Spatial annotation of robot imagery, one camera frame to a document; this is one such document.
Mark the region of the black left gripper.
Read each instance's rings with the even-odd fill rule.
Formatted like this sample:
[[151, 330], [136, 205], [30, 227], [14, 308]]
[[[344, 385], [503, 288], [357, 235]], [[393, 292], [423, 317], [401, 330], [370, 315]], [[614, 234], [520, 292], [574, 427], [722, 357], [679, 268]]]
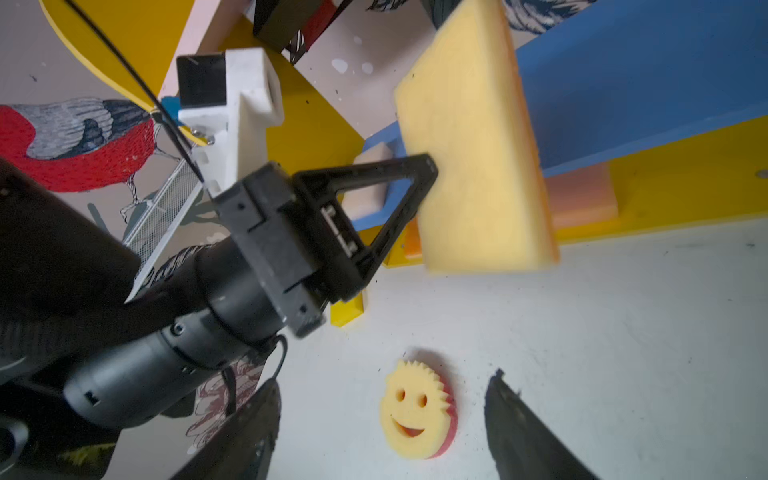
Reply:
[[438, 177], [427, 154], [300, 171], [273, 162], [213, 203], [282, 325], [304, 338], [356, 296]]

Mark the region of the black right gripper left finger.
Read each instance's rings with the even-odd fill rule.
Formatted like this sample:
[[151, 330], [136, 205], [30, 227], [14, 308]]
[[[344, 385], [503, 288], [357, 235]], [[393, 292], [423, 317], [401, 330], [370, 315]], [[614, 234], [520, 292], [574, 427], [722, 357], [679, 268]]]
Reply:
[[265, 479], [278, 439], [280, 417], [279, 385], [269, 379], [173, 477]]

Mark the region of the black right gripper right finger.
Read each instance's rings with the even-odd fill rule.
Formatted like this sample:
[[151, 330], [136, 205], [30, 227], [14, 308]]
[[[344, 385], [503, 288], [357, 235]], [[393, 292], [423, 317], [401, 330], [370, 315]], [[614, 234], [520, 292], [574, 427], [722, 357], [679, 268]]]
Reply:
[[525, 404], [499, 369], [489, 380], [484, 418], [501, 479], [594, 479], [588, 469]]

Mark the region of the small yellow square sponge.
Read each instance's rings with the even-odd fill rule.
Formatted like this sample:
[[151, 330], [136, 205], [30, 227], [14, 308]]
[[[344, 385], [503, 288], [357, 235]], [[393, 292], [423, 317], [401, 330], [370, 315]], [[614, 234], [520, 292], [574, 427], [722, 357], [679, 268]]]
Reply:
[[330, 322], [333, 326], [341, 328], [362, 316], [364, 311], [365, 291], [362, 291], [349, 301], [334, 303], [330, 309]]

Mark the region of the smiley face sponge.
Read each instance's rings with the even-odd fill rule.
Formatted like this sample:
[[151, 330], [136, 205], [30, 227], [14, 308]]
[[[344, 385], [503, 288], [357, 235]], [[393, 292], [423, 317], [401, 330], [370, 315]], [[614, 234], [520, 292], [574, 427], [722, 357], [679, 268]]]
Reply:
[[450, 387], [427, 364], [400, 360], [379, 406], [388, 446], [409, 460], [437, 458], [453, 442], [458, 414]]

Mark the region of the pale yellow sponge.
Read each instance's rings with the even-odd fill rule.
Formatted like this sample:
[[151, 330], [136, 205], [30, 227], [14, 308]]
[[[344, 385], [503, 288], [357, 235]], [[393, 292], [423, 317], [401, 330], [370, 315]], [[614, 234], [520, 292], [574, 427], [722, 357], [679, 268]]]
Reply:
[[559, 260], [502, 4], [463, 1], [394, 91], [406, 151], [438, 176], [418, 212], [441, 274], [537, 271]]

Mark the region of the salmon orange sponge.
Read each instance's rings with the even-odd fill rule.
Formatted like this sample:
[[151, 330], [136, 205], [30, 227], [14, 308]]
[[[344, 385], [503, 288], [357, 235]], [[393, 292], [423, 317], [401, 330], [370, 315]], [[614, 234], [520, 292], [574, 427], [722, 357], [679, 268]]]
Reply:
[[619, 216], [607, 163], [546, 178], [545, 185], [556, 230], [605, 222]]

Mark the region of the light pink sponge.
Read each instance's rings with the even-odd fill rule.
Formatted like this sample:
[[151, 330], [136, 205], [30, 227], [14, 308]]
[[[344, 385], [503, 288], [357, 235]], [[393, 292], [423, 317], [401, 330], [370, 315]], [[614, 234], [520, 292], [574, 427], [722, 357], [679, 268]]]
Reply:
[[[389, 160], [394, 157], [386, 143], [380, 142], [358, 155], [353, 164], [368, 164]], [[359, 222], [382, 211], [388, 191], [388, 183], [379, 182], [372, 186], [345, 191], [341, 207], [353, 222]]]

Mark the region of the orange scrub sponge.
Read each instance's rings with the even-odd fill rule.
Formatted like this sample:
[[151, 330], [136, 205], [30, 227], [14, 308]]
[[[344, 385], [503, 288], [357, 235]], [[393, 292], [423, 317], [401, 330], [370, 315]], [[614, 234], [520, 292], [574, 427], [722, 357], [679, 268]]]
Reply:
[[403, 254], [408, 260], [420, 259], [423, 256], [418, 220], [414, 218], [404, 230]]

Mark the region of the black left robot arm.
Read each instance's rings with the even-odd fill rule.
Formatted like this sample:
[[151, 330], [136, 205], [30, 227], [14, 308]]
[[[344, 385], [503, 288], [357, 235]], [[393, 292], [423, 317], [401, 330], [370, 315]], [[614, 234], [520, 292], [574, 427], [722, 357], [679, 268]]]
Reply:
[[438, 176], [426, 154], [287, 175], [269, 163], [216, 197], [229, 236], [141, 295], [140, 262], [1, 165], [1, 475], [100, 479], [125, 429], [188, 411], [221, 377], [221, 430], [186, 478], [262, 478], [274, 380], [239, 402], [232, 365], [303, 338], [372, 280]]

